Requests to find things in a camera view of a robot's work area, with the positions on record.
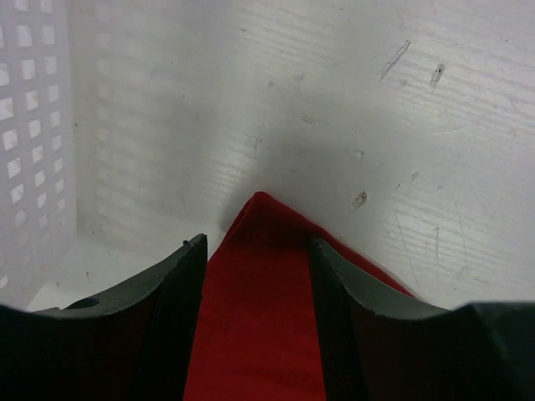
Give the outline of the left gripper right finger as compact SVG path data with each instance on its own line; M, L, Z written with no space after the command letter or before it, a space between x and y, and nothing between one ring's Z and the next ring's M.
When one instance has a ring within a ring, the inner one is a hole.
M309 247L309 271L327 399L533 399L532 303L436 307L321 239Z

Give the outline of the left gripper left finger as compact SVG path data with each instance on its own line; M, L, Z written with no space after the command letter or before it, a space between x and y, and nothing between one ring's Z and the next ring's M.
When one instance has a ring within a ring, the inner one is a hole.
M180 400L207 238L66 308L1 309L4 400Z

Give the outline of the dark red t shirt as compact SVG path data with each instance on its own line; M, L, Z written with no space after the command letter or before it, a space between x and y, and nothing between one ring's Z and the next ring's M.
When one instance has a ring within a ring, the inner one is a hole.
M254 194L208 262L185 399L325 399L308 270L314 236L402 289L305 216Z

